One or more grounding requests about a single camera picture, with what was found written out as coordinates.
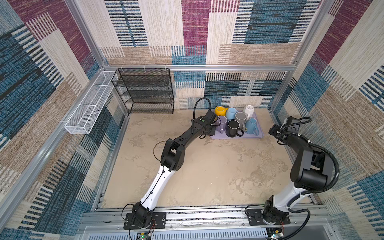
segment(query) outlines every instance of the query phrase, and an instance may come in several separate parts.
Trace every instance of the black mug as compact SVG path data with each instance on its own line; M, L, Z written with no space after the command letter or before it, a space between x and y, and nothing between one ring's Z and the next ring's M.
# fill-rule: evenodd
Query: black mug
M236 135L239 137L242 137L244 135L244 131L239 127L240 127L240 123L238 121L229 120L227 123L227 129L225 130L225 134L228 137L236 137Z

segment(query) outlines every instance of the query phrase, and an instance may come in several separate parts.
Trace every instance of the beige tabletop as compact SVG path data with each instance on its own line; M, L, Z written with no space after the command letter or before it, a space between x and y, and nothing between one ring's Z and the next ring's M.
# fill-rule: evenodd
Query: beige tabletop
M207 110L199 109L196 116ZM160 163L152 150L159 141L185 132L192 110L174 114L132 114L104 196L103 207L136 203L148 190ZM264 203L289 181L291 161L284 146L268 134L273 126L267 109L255 109L261 139L195 139L184 164L169 180L158 207ZM155 149L160 158L164 143Z

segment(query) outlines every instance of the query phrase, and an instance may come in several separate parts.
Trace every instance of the gray mug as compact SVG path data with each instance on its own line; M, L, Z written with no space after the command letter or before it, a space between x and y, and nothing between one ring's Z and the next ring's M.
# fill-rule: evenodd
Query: gray mug
M227 127L227 118L225 116L219 116L215 125L218 124L220 125L216 127L216 131L218 131L219 133L225 132L225 129Z
M240 129L245 130L245 122L247 121L247 115L243 112L238 112L235 115L235 120L240 123Z

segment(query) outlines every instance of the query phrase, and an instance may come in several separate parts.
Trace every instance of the light blue mug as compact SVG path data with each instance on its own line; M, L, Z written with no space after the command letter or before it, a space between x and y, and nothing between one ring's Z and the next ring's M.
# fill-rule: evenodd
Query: light blue mug
M257 128L257 120L255 118L250 118L245 123L245 129L247 134L255 134L256 136L259 135L259 129Z
M235 119L235 115L237 113L237 110L235 108L229 108L227 112L225 113L225 117L229 120Z

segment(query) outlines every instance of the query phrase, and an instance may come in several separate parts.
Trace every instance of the white mug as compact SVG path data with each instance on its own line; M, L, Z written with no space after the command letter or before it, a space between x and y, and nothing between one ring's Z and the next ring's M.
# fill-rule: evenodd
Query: white mug
M252 105L246 105L243 109L243 113L246 114L247 119L245 121L248 121L253 116L255 108Z

